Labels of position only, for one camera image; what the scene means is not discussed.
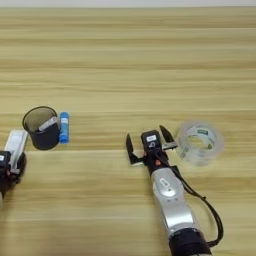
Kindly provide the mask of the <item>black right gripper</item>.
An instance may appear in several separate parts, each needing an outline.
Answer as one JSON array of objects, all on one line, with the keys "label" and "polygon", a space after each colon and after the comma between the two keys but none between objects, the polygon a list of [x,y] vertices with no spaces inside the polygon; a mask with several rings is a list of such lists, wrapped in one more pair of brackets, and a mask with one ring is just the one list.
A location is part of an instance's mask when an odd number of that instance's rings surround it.
[{"label": "black right gripper", "polygon": [[[175,149],[178,147],[171,133],[162,125],[160,130],[164,137],[165,143],[163,144],[164,150]],[[148,168],[149,174],[154,171],[169,166],[168,156],[162,149],[145,150],[143,157],[137,157],[134,154],[133,144],[130,135],[126,136],[126,149],[131,165],[143,164]]]}]

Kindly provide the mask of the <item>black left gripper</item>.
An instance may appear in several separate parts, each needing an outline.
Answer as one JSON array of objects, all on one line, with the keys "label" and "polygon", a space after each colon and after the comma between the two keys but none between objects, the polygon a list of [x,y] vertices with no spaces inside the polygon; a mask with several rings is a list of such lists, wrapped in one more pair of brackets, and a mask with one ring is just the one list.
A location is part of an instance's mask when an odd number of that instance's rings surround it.
[{"label": "black left gripper", "polygon": [[0,195],[2,197],[5,197],[7,191],[18,183],[18,176],[22,176],[24,174],[26,163],[26,154],[22,153],[17,161],[15,174],[10,171],[0,170]]}]

